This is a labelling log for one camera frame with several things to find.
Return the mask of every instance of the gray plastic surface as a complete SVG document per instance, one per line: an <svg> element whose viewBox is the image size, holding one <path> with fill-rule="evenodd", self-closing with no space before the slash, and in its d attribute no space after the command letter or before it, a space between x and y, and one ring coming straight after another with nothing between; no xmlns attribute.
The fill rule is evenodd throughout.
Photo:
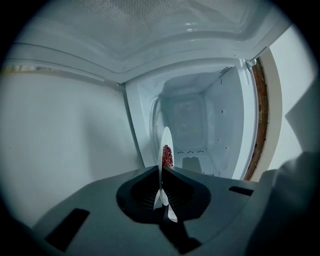
<svg viewBox="0 0 320 256"><path fill-rule="evenodd" d="M35 225L36 234L45 238L73 209L90 212L67 249L72 255L178 255L158 225L141 224L127 217L118 207L116 192L126 181L149 170L134 170L95 181L51 209ZM213 177L173 168L201 182L211 192L211 202L199 219L185 221L190 237L204 245L191 254L244 252L266 204L273 171L260 183ZM254 190L252 196L229 191L231 186Z"/></svg>

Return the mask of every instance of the black slot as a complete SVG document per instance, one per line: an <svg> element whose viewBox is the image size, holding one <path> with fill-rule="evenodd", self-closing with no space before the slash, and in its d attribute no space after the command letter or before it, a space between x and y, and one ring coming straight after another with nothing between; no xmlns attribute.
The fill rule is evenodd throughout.
<svg viewBox="0 0 320 256"><path fill-rule="evenodd" d="M74 209L47 237L46 241L65 252L76 233L85 222L89 212L83 209Z"/></svg>
<svg viewBox="0 0 320 256"><path fill-rule="evenodd" d="M254 192L252 189L247 189L239 186L232 186L229 188L229 190L246 196L251 196Z"/></svg>

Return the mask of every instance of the ventilation holes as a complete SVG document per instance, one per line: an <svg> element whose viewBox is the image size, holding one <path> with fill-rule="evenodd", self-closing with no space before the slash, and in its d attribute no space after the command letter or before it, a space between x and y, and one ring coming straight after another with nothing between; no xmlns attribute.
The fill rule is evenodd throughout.
<svg viewBox="0 0 320 256"><path fill-rule="evenodd" d="M183 154L184 152L182 152L182 151L178 151L177 152L177 154ZM204 151L203 150L198 150L196 153L204 153Z"/></svg>
<svg viewBox="0 0 320 256"><path fill-rule="evenodd" d="M222 69L220 71L220 76L219 78L221 78L225 73L227 73L230 69L232 69L233 67L232 66L226 66L224 69Z"/></svg>
<svg viewBox="0 0 320 256"><path fill-rule="evenodd" d="M205 172L203 172L202 174L209 175L209 176L215 176L215 175L212 174L212 173L205 173Z"/></svg>

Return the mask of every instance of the metal hinge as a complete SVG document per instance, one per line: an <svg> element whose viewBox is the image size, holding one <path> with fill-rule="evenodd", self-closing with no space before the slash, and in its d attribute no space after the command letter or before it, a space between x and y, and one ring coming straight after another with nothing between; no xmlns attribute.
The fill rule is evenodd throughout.
<svg viewBox="0 0 320 256"><path fill-rule="evenodd" d="M245 64L249 72L252 72L252 67L257 64L257 60L253 58L252 60L245 60Z"/></svg>

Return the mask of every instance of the red object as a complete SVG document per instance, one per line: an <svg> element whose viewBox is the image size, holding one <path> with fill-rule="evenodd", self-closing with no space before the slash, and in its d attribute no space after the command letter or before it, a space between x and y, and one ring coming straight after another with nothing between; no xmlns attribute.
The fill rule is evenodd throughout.
<svg viewBox="0 0 320 256"><path fill-rule="evenodd" d="M172 160L171 148L168 145L165 145L163 147L162 165L163 166L174 166L174 161Z"/></svg>

